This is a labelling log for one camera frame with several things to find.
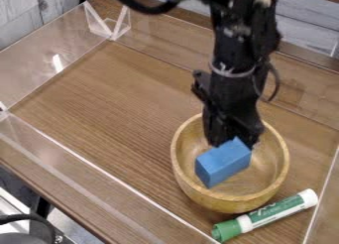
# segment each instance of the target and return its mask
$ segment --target marker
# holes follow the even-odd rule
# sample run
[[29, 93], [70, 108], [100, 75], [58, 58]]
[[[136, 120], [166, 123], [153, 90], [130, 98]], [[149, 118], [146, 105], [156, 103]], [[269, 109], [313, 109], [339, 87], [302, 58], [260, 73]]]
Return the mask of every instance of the marker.
[[317, 195], [312, 189], [306, 189], [294, 196], [252, 211], [249, 214], [216, 224], [212, 230], [212, 237], [222, 243], [241, 233], [252, 231], [316, 204]]

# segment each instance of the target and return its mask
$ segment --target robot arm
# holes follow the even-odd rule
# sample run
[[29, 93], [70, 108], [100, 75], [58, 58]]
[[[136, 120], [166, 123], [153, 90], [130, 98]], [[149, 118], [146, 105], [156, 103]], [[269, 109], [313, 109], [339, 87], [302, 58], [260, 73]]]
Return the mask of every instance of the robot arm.
[[[161, 14], [182, 0], [166, 0], [144, 7], [134, 0], [118, 0], [138, 12]], [[256, 112], [268, 71], [268, 55], [280, 35], [274, 23], [276, 0], [200, 0], [210, 6], [214, 52], [210, 73], [193, 72], [192, 91], [204, 102], [204, 132], [212, 146], [238, 136], [250, 148], [262, 132]]]

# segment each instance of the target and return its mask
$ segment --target wooden table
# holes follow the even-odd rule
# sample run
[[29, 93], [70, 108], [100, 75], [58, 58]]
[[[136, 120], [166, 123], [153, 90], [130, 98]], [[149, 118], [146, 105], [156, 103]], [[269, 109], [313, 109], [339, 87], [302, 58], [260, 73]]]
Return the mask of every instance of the wooden table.
[[[109, 4], [117, 9], [110, 0], [93, 0], [93, 6], [100, 9], [109, 7]], [[185, 28], [174, 21], [172, 23], [168, 26], [174, 29], [176, 37], [182, 38], [180, 34], [186, 34]], [[165, 32], [158, 28], [157, 34]], [[198, 35], [200, 46], [193, 45], [188, 52], [192, 48], [208, 49], [212, 38], [204, 37], [209, 34], [206, 31], [206, 36]], [[121, 45], [128, 44], [128, 39], [130, 37], [126, 35], [120, 43], [104, 42], [64, 71], [62, 76], [15, 106], [13, 113], [82, 155], [90, 164], [129, 183], [162, 207], [209, 233], [213, 223], [229, 216], [206, 211], [188, 199], [176, 185], [169, 161], [173, 133], [180, 124], [201, 111], [201, 103], [189, 91], [190, 71], [149, 56], [149, 51], [153, 55], [165, 52], [170, 42], [150, 37], [152, 45], [142, 49], [148, 52], [145, 55]], [[173, 52], [166, 58], [176, 62], [180, 61], [177, 57], [180, 53]], [[198, 52], [196, 57], [192, 64], [205, 59]], [[317, 193], [321, 190], [339, 144], [337, 118], [333, 119], [337, 116], [337, 91], [330, 87], [337, 84], [339, 76], [282, 55], [273, 55], [273, 63], [284, 75], [284, 87], [276, 105], [261, 103], [258, 112], [281, 134], [290, 155], [286, 181], [273, 198], [277, 200], [308, 187]], [[321, 101], [313, 105], [310, 100], [317, 98]], [[116, 223], [116, 215], [104, 210], [96, 197], [102, 197], [101, 200], [109, 203], [113, 197], [122, 194], [90, 174], [89, 166], [68, 158], [58, 159], [53, 148], [41, 148], [38, 153], [49, 155], [46, 164], [81, 184], [73, 185], [62, 182], [3, 145], [1, 148], [7, 150], [1, 164], [105, 243], [146, 243], [128, 236], [128, 229]], [[264, 244], [276, 240], [285, 244], [300, 243], [310, 215], [309, 209], [230, 243]]]

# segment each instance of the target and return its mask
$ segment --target wooden bowl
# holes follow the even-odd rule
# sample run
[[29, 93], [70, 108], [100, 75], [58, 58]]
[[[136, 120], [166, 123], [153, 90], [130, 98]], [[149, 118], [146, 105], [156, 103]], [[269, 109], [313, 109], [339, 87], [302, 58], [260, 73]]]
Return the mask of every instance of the wooden bowl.
[[202, 131], [201, 114], [177, 129], [170, 158], [177, 184], [200, 205], [224, 213], [242, 213], [260, 207], [274, 195], [285, 179], [289, 156], [284, 141], [273, 128], [265, 130], [253, 146], [250, 166], [206, 189], [194, 174], [196, 157], [210, 147]]

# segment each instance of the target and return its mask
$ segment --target blue block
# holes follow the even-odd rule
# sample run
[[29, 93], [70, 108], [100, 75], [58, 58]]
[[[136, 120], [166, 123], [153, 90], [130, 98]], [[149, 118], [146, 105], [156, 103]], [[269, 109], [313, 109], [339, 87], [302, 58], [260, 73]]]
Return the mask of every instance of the blue block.
[[212, 148], [196, 159], [196, 175], [206, 188], [210, 188], [250, 163], [252, 151], [236, 137], [220, 147]]

